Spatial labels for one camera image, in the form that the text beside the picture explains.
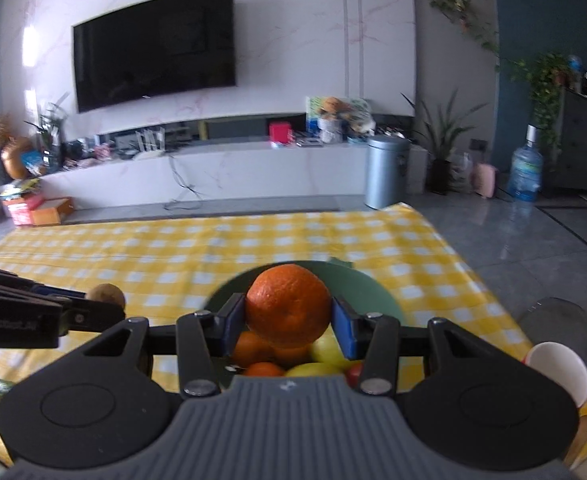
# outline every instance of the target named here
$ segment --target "hanging plant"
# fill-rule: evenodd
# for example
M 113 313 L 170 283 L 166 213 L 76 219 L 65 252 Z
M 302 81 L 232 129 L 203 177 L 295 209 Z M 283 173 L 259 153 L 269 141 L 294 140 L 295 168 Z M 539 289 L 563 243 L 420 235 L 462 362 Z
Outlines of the hanging plant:
M 472 0 L 429 0 L 429 5 L 438 9 L 454 24 L 458 24 L 463 34 L 480 44 L 484 50 L 497 55 L 497 32 L 490 22 L 480 23 L 480 18 L 471 6 Z
M 525 80 L 529 83 L 533 123 L 539 129 L 539 142 L 543 149 L 558 147 L 555 125 L 560 113 L 562 89 L 571 75 L 567 59 L 567 56 L 557 52 L 546 52 L 533 61 L 512 61 L 512 80 Z

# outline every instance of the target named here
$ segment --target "green bowl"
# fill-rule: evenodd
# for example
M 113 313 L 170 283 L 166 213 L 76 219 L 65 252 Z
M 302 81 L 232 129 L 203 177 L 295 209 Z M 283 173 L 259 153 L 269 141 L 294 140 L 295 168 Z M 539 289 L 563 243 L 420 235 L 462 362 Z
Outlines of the green bowl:
M 296 264 L 310 270 L 327 285 L 332 296 L 346 300 L 358 314 L 380 312 L 402 322 L 400 307 L 384 286 L 364 272 L 352 269 L 351 263 L 335 258 L 329 262 L 312 260 L 281 262 L 246 270 L 221 285 L 206 301 L 203 308 L 210 312 L 217 312 L 234 292 L 245 293 L 250 290 L 261 272 L 283 264 Z M 235 375 L 232 371 L 234 368 L 230 366 L 231 362 L 227 358 L 213 359 L 213 361 L 221 386 L 228 388 Z

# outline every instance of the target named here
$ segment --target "blue water bottle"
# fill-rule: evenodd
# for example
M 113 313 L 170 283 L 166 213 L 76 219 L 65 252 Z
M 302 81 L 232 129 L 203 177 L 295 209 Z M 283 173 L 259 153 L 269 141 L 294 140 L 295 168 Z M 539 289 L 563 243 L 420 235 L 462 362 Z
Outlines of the blue water bottle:
M 516 200 L 534 202 L 541 187 L 544 159 L 535 147 L 536 133 L 530 124 L 527 143 L 513 152 L 508 191 Z

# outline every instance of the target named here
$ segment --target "tangerine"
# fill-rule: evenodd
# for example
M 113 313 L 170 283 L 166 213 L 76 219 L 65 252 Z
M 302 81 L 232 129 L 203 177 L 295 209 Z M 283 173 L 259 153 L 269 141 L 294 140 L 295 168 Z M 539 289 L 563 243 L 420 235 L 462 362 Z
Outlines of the tangerine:
M 272 357 L 271 345 L 253 332 L 242 332 L 232 353 L 232 361 L 242 368 L 261 361 L 269 361 Z
M 296 264 L 265 270 L 247 292 L 248 327 L 278 348 L 300 348 L 331 321 L 331 294 L 313 272 Z
M 311 361 L 311 345 L 300 348 L 274 348 L 274 361 L 283 368 L 292 368 Z
M 243 375 L 250 377 L 280 377 L 285 375 L 285 371 L 273 363 L 254 363 L 245 370 Z

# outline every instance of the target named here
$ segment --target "plastic bag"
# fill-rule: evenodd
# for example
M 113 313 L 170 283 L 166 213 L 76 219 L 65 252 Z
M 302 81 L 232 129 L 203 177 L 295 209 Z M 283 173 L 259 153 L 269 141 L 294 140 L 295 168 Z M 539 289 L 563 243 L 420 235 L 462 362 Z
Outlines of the plastic bag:
M 473 171 L 473 161 L 471 155 L 467 152 L 457 153 L 454 151 L 449 156 L 449 188 L 459 193 L 471 193 L 471 172 Z

